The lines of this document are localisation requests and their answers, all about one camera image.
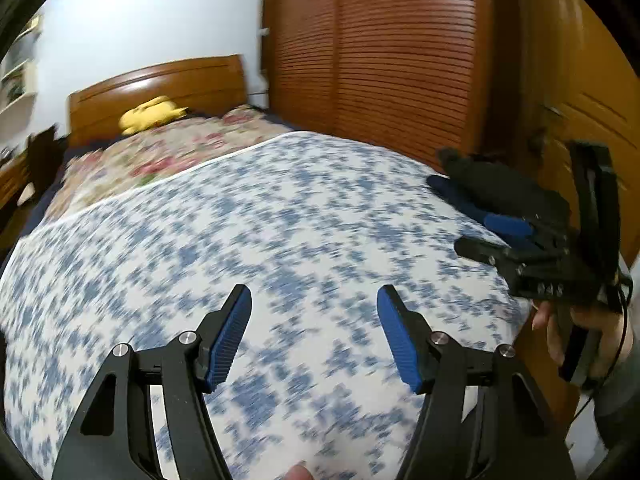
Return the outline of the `black coat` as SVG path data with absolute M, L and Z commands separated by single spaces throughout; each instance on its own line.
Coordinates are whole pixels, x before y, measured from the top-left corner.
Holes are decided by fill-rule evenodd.
M 498 162 L 479 162 L 455 148 L 441 148 L 437 157 L 457 191 L 473 205 L 494 214 L 538 219 L 565 228 L 570 205 L 524 174 Z

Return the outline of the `navy blue garment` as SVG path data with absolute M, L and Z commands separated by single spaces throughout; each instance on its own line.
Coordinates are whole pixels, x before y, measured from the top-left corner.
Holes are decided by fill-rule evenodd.
M 428 187 L 442 200 L 466 216 L 482 224 L 486 229 L 501 236 L 525 238 L 534 234 L 533 226 L 526 220 L 505 214 L 494 214 L 478 208 L 464 198 L 451 180 L 432 174 L 426 178 Z

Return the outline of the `blue floral white bedspread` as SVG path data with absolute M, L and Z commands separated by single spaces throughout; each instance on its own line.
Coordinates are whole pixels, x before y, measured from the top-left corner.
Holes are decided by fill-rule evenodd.
M 207 407 L 232 476 L 390 479 L 421 402 L 400 380 L 375 299 L 391 284 L 465 346 L 511 342 L 528 307 L 454 241 L 479 224 L 427 166 L 288 133 L 109 198 L 21 238 L 1 278 L 6 429 L 43 478 L 115 344 L 167 344 L 236 284 L 253 311 Z

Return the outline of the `pink floral quilt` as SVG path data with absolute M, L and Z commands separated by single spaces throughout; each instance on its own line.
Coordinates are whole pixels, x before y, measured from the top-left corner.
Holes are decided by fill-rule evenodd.
M 222 117 L 190 115 L 105 148 L 92 148 L 66 162 L 62 186 L 53 195 L 43 221 L 61 219 L 291 130 L 254 107 L 241 105 Z

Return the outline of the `wooden louvered wardrobe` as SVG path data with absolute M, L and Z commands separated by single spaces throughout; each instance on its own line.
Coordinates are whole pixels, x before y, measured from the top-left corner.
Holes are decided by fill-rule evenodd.
M 585 0 L 264 0 L 269 104 L 435 165 L 452 146 L 577 196 L 567 143 L 612 153 L 639 253 L 639 78 Z

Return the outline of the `yellow Pikachu plush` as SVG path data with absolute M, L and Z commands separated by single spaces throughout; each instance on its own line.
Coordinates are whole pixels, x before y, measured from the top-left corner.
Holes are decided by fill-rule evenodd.
M 119 118 L 119 128 L 123 136 L 132 136 L 141 131 L 162 126 L 175 119 L 183 118 L 185 107 L 178 107 L 168 96 L 156 98 L 127 110 Z

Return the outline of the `dark desk chair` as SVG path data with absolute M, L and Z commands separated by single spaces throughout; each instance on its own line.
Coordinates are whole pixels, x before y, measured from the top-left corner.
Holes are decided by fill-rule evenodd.
M 44 196 L 51 198 L 60 188 L 67 142 L 65 138 L 58 138 L 57 133 L 58 125 L 53 124 L 46 130 L 28 137 L 26 148 L 28 182 L 18 199 L 17 206 L 39 202 Z

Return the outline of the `wooden headboard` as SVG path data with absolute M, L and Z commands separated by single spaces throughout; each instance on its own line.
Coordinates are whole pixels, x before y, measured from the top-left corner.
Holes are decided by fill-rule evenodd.
M 242 56 L 210 56 L 139 68 L 68 97 L 70 148 L 112 140 L 127 110 L 157 96 L 168 96 L 180 107 L 222 116 L 247 102 Z

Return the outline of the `wooden desk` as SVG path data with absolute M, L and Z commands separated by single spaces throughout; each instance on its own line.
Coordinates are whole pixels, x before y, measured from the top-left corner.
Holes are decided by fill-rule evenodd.
M 9 160 L 0 170 L 0 208 L 6 206 L 16 193 L 21 193 L 30 182 L 25 152 Z

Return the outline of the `white wall shelf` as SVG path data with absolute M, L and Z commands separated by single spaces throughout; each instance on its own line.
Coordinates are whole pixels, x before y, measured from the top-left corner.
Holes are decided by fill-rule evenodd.
M 43 16 L 35 14 L 1 61 L 1 145 L 23 142 L 37 88 L 37 44 Z

